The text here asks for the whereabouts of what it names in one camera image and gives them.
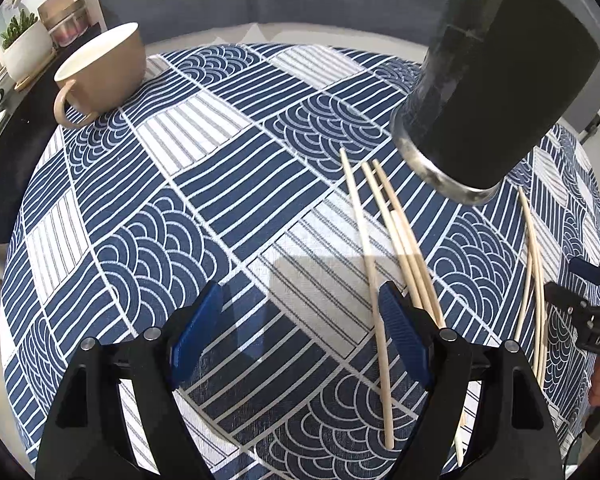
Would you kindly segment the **black utensil cup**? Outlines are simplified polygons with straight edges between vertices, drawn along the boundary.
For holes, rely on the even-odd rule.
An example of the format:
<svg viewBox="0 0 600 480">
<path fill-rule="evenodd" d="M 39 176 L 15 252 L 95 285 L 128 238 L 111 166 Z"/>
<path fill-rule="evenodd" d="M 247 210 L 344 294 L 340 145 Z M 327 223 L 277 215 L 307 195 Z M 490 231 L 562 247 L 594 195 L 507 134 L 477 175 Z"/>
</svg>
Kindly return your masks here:
<svg viewBox="0 0 600 480">
<path fill-rule="evenodd" d="M 440 194 L 481 205 L 598 62 L 594 37 L 559 0 L 448 0 L 414 89 L 392 112 L 392 140 Z"/>
</svg>

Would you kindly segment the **blue white patterned tablecloth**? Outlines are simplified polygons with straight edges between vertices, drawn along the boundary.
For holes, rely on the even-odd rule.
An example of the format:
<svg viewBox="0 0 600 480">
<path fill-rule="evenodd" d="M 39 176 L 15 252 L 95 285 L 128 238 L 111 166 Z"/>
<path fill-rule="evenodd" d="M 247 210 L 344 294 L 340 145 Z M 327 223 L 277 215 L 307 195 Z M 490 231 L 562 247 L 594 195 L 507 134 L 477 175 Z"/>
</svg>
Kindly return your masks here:
<svg viewBox="0 0 600 480">
<path fill-rule="evenodd" d="M 375 479 L 384 445 L 370 290 L 341 166 L 365 211 L 378 278 L 401 269 L 367 170 L 385 170 L 447 326 L 534 350 L 526 229 L 544 276 L 600 264 L 600 192 L 585 151 L 555 126 L 489 203 L 466 207 L 394 148 L 393 109 L 420 68 L 392 56 L 290 44 L 148 58 L 144 84 L 80 130 L 56 128 L 18 207 L 1 292 L 5 386 L 36 460 L 82 339 L 131 339 L 208 281 L 222 314 L 176 400 L 220 479 Z"/>
</svg>

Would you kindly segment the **black side table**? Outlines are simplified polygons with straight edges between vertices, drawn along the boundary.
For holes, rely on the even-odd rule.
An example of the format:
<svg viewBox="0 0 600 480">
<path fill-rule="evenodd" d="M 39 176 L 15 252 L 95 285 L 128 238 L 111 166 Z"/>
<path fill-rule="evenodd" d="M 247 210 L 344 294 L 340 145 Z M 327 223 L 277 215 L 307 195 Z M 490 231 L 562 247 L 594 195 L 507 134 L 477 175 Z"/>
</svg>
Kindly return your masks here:
<svg viewBox="0 0 600 480">
<path fill-rule="evenodd" d="M 24 191 L 57 128 L 53 104 L 58 87 L 54 73 L 73 52 L 101 32 L 98 25 L 91 26 L 61 49 L 33 84 L 8 101 L 9 118 L 0 134 L 0 244 L 10 240 Z"/>
</svg>

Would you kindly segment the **beige ceramic mug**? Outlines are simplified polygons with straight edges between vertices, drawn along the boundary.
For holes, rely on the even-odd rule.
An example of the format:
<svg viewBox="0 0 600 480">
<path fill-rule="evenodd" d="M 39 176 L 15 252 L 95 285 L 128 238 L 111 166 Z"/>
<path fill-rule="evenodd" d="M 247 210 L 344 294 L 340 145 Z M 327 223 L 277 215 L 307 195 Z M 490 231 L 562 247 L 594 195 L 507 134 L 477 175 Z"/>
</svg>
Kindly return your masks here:
<svg viewBox="0 0 600 480">
<path fill-rule="evenodd" d="M 120 106 L 140 88 L 146 53 L 140 24 L 129 22 L 102 32 L 61 64 L 54 76 L 58 125 L 83 128 Z"/>
</svg>

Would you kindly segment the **white pot succulent plant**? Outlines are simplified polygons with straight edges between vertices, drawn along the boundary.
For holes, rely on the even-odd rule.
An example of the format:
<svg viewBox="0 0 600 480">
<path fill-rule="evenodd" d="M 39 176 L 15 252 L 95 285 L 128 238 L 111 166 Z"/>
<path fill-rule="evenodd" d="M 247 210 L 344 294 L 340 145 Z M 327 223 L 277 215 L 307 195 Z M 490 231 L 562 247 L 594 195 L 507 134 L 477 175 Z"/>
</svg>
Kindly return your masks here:
<svg viewBox="0 0 600 480">
<path fill-rule="evenodd" d="M 46 27 L 34 13 L 24 9 L 12 17 L 1 37 L 3 65 L 16 84 L 31 76 L 55 53 Z"/>
</svg>

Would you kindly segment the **beige candle jar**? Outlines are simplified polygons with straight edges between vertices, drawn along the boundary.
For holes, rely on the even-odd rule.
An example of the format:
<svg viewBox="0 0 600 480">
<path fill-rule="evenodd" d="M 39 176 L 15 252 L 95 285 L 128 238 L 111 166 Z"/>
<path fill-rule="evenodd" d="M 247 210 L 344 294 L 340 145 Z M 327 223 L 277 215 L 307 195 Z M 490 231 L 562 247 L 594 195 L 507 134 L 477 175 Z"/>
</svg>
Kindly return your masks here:
<svg viewBox="0 0 600 480">
<path fill-rule="evenodd" d="M 68 47 L 94 24 L 85 0 L 45 0 L 38 16 L 58 48 Z"/>
</svg>

